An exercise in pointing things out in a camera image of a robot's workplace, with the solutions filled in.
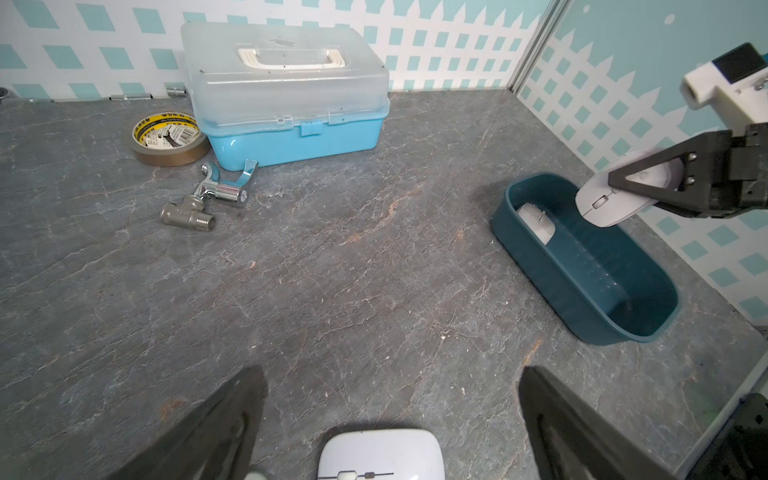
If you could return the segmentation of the white mouse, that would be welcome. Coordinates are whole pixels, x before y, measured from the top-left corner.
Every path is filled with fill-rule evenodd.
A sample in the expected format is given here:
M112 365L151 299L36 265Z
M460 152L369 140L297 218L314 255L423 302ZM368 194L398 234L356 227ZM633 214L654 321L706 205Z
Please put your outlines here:
M436 437L423 429L342 433L324 446L319 479L438 479L445 467Z
M534 204L525 203L517 210L517 214L543 245L551 241L556 226L544 210Z
M660 151L660 148L629 151L604 171L595 174L576 194L576 207L581 216L597 227L607 228L656 204L656 200L611 187L608 177L613 170ZM679 158L629 176L629 179L636 183L666 189L677 187L682 178L683 163Z

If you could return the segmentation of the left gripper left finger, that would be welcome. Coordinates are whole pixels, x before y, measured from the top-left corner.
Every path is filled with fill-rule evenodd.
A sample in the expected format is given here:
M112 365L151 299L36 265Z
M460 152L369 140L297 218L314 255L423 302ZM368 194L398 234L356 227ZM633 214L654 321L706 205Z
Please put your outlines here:
M243 368L110 479L245 479L268 395L264 371Z

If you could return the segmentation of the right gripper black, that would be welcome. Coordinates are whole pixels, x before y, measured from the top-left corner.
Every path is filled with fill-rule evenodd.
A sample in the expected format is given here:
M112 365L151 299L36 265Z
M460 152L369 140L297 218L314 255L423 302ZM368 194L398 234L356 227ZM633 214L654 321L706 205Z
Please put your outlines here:
M750 124L742 136L729 130L697 135L608 174L608 184L686 218L728 218L740 210L767 209L767 124Z

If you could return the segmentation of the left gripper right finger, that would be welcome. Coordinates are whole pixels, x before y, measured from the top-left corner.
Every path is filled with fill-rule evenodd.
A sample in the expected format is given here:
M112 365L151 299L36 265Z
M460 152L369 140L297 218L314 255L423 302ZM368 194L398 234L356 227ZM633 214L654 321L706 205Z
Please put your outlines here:
M541 479L674 477L546 368L524 368L518 396Z

